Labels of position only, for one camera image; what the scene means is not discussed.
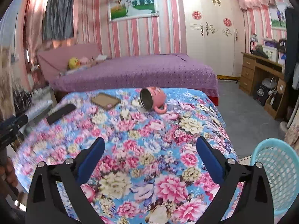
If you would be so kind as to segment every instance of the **blue gripper pad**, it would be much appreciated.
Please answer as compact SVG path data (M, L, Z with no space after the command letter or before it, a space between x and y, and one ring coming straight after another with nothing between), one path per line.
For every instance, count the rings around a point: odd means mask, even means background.
M213 149L209 143L204 142L205 139L199 137L196 141L196 150L204 163L207 171L209 172L212 180L216 184L222 184L224 182L224 169L218 162L217 158L214 156L212 151L216 151Z
M105 141L103 138L98 137L95 143L95 146L78 168L77 183L79 185L88 181L105 151Z

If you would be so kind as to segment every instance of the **framed picture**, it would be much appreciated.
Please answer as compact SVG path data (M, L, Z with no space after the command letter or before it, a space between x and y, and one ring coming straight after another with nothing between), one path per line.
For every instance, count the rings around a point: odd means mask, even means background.
M288 6L286 3L277 3L276 6L269 8L272 29L286 29L285 10Z
M157 0L112 0L108 3L109 20L157 17Z

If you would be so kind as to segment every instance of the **purple bedspread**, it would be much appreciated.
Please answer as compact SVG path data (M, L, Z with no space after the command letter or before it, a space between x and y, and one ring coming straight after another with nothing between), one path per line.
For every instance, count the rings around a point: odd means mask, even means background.
M199 89L218 97L212 68L184 54L121 57L105 61L50 82L54 90L85 92L131 87L180 87Z

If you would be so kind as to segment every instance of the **human hand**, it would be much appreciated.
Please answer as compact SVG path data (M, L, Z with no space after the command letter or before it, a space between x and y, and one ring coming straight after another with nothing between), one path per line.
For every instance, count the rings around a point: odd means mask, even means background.
M18 178L13 167L13 162L10 157L7 158L6 166L0 166L0 176L6 174L6 181L13 187L18 185Z

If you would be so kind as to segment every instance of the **red round sticker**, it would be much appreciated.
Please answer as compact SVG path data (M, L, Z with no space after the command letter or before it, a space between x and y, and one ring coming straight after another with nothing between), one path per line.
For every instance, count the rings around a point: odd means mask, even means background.
M229 18L225 18L223 19L223 23L225 24L225 26L230 27L231 26L231 20Z
M201 19L202 15L201 15L201 13L200 13L199 11L194 11L194 12L192 13L192 17L193 17L195 20L199 20L199 19Z

